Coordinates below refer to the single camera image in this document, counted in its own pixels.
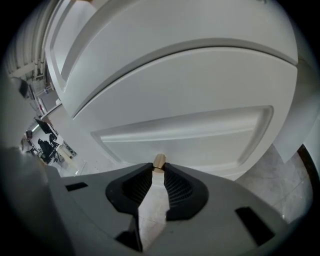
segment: black slot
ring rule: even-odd
[[[258,246],[263,245],[275,236],[250,207],[242,207],[236,209],[235,212]]]
[[[66,190],[73,191],[73,190],[78,190],[78,189],[88,187],[88,185],[84,182],[79,182],[71,185],[66,185],[65,187],[66,187]]]
[[[139,234],[139,216],[138,212],[132,217],[130,226],[127,231],[121,232],[116,238],[118,242],[130,247],[138,252],[143,251],[143,246]]]

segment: white wall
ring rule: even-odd
[[[320,176],[320,113],[303,144],[308,150]]]

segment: floor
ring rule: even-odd
[[[95,174],[100,171],[76,155],[78,169],[66,162],[53,163],[61,177]],[[168,194],[163,185],[163,174],[154,174],[153,182],[140,205],[139,232],[144,250],[166,226],[165,214],[169,209]],[[284,163],[272,145],[262,158],[235,182],[274,207],[288,223],[303,216],[312,203],[312,187],[307,170],[296,153]]]

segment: computer monitor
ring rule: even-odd
[[[52,130],[50,129],[49,125],[46,122],[40,121],[36,119],[37,124],[40,126],[40,128],[43,130],[45,134],[51,134]]]

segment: white curved panel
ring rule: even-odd
[[[95,12],[96,9],[87,1],[73,2],[69,7],[53,44],[53,54],[60,73],[77,35]]]
[[[53,84],[72,117],[121,76],[184,50],[241,47],[269,53],[294,65],[298,62],[291,23],[274,1],[110,1],[99,5],[88,22],[85,20],[72,47],[61,43],[58,49],[53,42],[59,31],[65,30],[60,20],[68,20],[70,27],[83,24],[82,13],[71,13],[68,2],[61,5],[52,24],[46,56]],[[55,52],[63,52],[63,58]]]
[[[184,51],[118,79],[74,122],[119,166],[165,153],[172,164],[237,176],[277,136],[296,77],[295,66],[253,50]]]
[[[290,111],[273,142],[285,163],[304,143],[320,110],[319,76],[304,60],[299,60],[296,67],[298,73]]]

